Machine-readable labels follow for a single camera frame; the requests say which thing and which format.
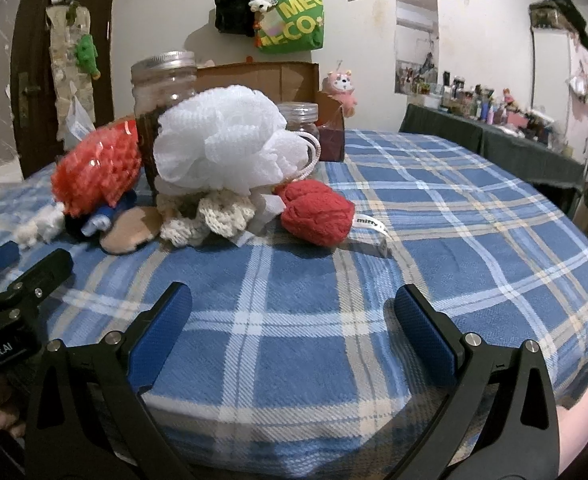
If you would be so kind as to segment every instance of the green plush toy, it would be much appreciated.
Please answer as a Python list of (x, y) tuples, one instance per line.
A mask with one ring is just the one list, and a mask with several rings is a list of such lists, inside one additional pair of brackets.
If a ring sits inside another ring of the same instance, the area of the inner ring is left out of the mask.
[(96, 67), (96, 58), (98, 57), (98, 51), (96, 46), (93, 44), (93, 38), (91, 34), (85, 34), (78, 43), (76, 44), (76, 59), (78, 60), (78, 66), (84, 71), (91, 75), (91, 78), (96, 80), (100, 77), (100, 71)]

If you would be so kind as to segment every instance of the metal screw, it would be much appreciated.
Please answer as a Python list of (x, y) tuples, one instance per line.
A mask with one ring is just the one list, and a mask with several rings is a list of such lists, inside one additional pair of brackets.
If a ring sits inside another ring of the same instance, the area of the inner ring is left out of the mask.
[(49, 343), (47, 343), (47, 351), (48, 352), (57, 352), (60, 350), (62, 344), (59, 339), (53, 339)]
[(535, 354), (540, 349), (540, 346), (538, 346), (538, 343), (536, 341), (532, 341), (532, 339), (528, 339), (527, 341), (525, 341), (525, 348), (528, 349), (533, 354)]
[(105, 343), (107, 343), (108, 345), (117, 345), (118, 343), (120, 343), (120, 340), (122, 338), (122, 333), (118, 332), (117, 330), (114, 330), (113, 332), (109, 332), (105, 336)]
[(479, 336), (478, 334), (475, 334), (474, 332), (470, 332), (469, 334), (466, 334), (465, 341), (466, 341), (466, 343), (468, 343), (468, 345), (471, 345), (471, 346), (479, 346), (483, 342), (483, 340), (481, 339), (481, 336)]

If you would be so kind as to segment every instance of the rope handle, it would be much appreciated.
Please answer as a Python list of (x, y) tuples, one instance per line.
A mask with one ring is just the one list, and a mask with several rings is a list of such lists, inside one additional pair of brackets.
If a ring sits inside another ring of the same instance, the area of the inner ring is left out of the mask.
[(321, 143), (318, 142), (318, 139), (316, 139), (316, 137), (314, 137), (312, 134), (308, 134), (307, 132), (296, 133), (309, 142), (309, 151), (311, 154), (307, 165), (298, 173), (296, 173), (296, 176), (293, 178), (292, 182), (295, 182), (296, 180), (305, 180), (312, 174), (312, 171), (314, 171), (318, 161), (321, 159)]

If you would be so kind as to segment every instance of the green tote bag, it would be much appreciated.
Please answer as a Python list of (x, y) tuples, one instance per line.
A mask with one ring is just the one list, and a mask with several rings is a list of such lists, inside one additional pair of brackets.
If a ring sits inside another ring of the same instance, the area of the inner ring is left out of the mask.
[(258, 21), (257, 46), (266, 54), (288, 54), (323, 47), (323, 0), (278, 0)]

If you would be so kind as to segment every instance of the table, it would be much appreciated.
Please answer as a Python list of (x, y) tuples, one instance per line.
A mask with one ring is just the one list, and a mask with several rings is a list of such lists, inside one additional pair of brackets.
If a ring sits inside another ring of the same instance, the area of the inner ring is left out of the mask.
[[(1, 197), (0, 244), (51, 200), (51, 171)], [(462, 332), (507, 346), (539, 341), (557, 398), (583, 391), (588, 241), (529, 184), (438, 137), (360, 131), (346, 133), (345, 163), (321, 164), (319, 177), (385, 223), (391, 256), (369, 231), (328, 250), (277, 222), (241, 248), (152, 242), (127, 256), (62, 236), (25, 252), (0, 289), (53, 249), (69, 250), (75, 276), (41, 319), (47, 338), (74, 346), (125, 329), (171, 282), (187, 283), (192, 316), (144, 400), (178, 452), (203, 466), (382, 476), (442, 398), (392, 314), (404, 283)], [(138, 192), (149, 203), (144, 178)]]
[(490, 124), (409, 104), (400, 131), (456, 142), (532, 184), (565, 213), (570, 212), (577, 192), (583, 192), (583, 165)]

